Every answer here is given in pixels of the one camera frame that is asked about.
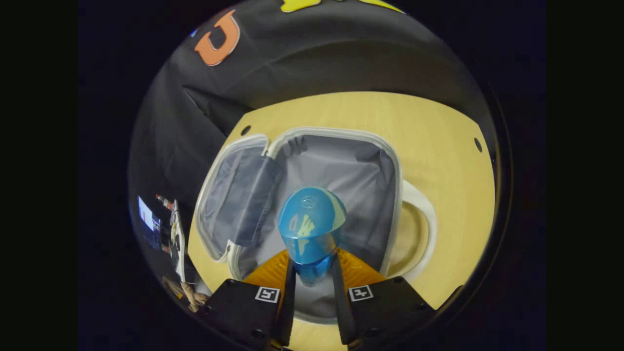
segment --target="yellow lettering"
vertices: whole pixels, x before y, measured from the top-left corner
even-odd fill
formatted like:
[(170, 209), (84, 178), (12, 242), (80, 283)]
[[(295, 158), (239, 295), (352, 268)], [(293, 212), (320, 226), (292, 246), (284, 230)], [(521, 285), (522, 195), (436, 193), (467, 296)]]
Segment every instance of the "yellow lettering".
[(307, 237), (310, 236), (310, 232), (314, 229), (314, 223), (310, 220), (308, 215), (303, 216), (303, 223), (301, 223), (301, 227), (299, 228), (299, 232), (297, 233), (298, 237)]
[[(304, 9), (306, 7), (318, 5), (321, 3), (321, 0), (283, 0), (283, 1), (284, 1), (284, 5), (282, 5), (280, 8), (283, 12), (294, 12), (294, 11)], [(386, 9), (395, 10), (397, 12), (404, 14), (403, 11), (381, 0), (360, 0), (360, 1), (366, 4), (370, 4), (370, 5), (385, 7)]]
[(310, 242), (309, 239), (299, 239), (299, 240), (297, 240), (297, 244), (299, 245), (299, 254), (301, 256), (303, 256), (303, 254), (305, 254), (306, 246), (308, 245), (308, 242)]

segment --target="zipper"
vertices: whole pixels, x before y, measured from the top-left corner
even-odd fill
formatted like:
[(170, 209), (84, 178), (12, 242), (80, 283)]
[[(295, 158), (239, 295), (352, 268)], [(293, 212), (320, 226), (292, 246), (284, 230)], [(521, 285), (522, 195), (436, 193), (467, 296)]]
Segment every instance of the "zipper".
[(199, 236), (200, 242), (202, 243), (204, 250), (208, 252), (208, 256), (210, 256), (210, 258), (213, 261), (216, 261), (218, 263), (222, 263), (226, 261), (228, 253), (232, 249), (233, 243), (229, 241), (228, 239), (228, 243), (225, 247), (225, 251), (221, 254), (221, 256), (215, 257), (212, 254), (212, 251), (209, 249), (209, 243), (206, 242), (206, 240), (204, 239), (204, 237), (208, 236), (209, 233), (206, 233), (202, 229), (202, 223), (201, 223), (200, 212), (201, 212), (201, 209), (203, 209), (203, 205), (205, 205), (205, 201), (206, 201), (204, 197), (208, 194), (208, 191), (210, 190), (210, 188), (212, 188), (214, 177), (216, 176), (221, 166), (221, 163), (223, 162), (224, 157), (229, 156), (236, 151), (264, 145), (265, 148), (263, 149), (262, 153), (259, 155), (261, 156), (266, 153), (268, 144), (269, 144), (269, 138), (266, 134), (257, 133), (257, 134), (251, 134), (246, 137), (242, 137), (241, 139), (235, 142), (232, 142), (231, 144), (224, 147), (217, 154), (215, 160), (212, 162), (212, 166), (210, 166), (210, 170), (208, 171), (208, 174), (206, 175), (206, 179), (203, 181), (202, 189), (200, 190), (199, 196), (197, 197), (197, 203), (195, 203), (194, 216), (197, 219), (195, 221), (195, 229), (197, 230), (197, 234)]
[(228, 268), (230, 269), (230, 274), (235, 280), (243, 280), (238, 266), (238, 257), (240, 256), (241, 247), (228, 239), (228, 248), (231, 248), (230, 254), (228, 255)]

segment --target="white zipper trim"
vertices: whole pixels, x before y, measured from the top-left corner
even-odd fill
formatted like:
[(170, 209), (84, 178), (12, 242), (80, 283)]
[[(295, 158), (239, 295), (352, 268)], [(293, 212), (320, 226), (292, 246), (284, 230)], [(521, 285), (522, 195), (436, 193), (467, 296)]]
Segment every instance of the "white zipper trim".
[(197, 202), (195, 203), (195, 230), (197, 230), (197, 234), (199, 236), (200, 242), (203, 245), (204, 250), (208, 253), (208, 256), (215, 262), (222, 263), (227, 260), (229, 256), (229, 251), (232, 250), (233, 242), (228, 239), (228, 243), (225, 246), (225, 251), (222, 253), (221, 257), (214, 257), (211, 253), (208, 243), (203, 238), (206, 233), (204, 233), (203, 229), (200, 227), (200, 208), (201, 205), (205, 202), (204, 196), (207, 194), (208, 190), (212, 187), (212, 183), (214, 181), (214, 177), (217, 174), (217, 170), (220, 168), (221, 162), (223, 162), (223, 158), (229, 156), (233, 152), (240, 151), (242, 149), (247, 149), (249, 147), (260, 146), (260, 141), (264, 142), (265, 148), (263, 149), (260, 155), (263, 155), (267, 147), (269, 145), (269, 138), (266, 134), (250, 134), (249, 136), (242, 137), (241, 139), (232, 142), (231, 144), (225, 146), (215, 157), (215, 160), (212, 162), (210, 166), (210, 170), (208, 170), (208, 174), (206, 175), (206, 179), (203, 181), (202, 189), (199, 192), (199, 196), (197, 197)]
[(394, 173), (396, 175), (396, 185), (394, 187), (394, 211), (392, 213), (392, 224), (390, 225), (390, 235), (388, 237), (386, 252), (384, 253), (384, 259), (381, 262), (381, 268), (379, 270), (379, 273), (387, 275), (390, 266), (390, 255), (392, 253), (392, 248), (394, 247), (394, 242), (396, 241), (396, 234), (398, 230), (397, 223), (398, 218), (401, 215), (403, 197), (403, 173), (401, 170), (401, 163), (399, 162), (399, 158), (396, 155), (394, 148), (392, 148), (388, 141), (379, 135), (367, 131), (329, 127), (295, 127), (280, 134), (280, 136), (277, 137), (271, 145), (269, 145), (266, 155), (275, 159), (281, 147), (286, 144), (288, 140), (299, 136), (338, 137), (342, 139), (370, 142), (385, 151), (388, 156), (390, 156), (392, 163), (394, 163)]
[(232, 278), (236, 280), (243, 280), (243, 277), (240, 273), (240, 266), (238, 265), (238, 257), (240, 256), (240, 245), (236, 245), (232, 242), (230, 254), (228, 255), (228, 268), (230, 269), (230, 274)]

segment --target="screw hole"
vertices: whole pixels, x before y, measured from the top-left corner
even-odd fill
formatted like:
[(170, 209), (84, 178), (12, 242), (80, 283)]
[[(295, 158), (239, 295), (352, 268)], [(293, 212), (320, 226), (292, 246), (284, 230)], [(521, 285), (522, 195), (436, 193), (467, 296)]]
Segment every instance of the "screw hole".
[(477, 149), (479, 150), (479, 152), (483, 152), (483, 149), (481, 148), (481, 143), (479, 142), (477, 138), (474, 138), (474, 143), (477, 146)]
[(369, 330), (365, 331), (364, 332), (364, 336), (367, 337), (367, 338), (371, 338), (371, 337), (379, 335), (379, 333), (381, 333), (381, 329), (373, 327), (373, 328), (370, 328)]
[(260, 329), (252, 330), (251, 331), (251, 336), (256, 338), (256, 339), (264, 339), (265, 338), (265, 334)]

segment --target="blue plastic bottle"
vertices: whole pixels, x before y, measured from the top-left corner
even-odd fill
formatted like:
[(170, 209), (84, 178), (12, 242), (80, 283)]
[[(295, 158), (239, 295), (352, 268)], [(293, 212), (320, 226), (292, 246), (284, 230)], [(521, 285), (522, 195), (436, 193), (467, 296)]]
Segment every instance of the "blue plastic bottle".
[(343, 203), (322, 188), (300, 189), (282, 206), (278, 229), (305, 285), (313, 285), (331, 267), (345, 220)]

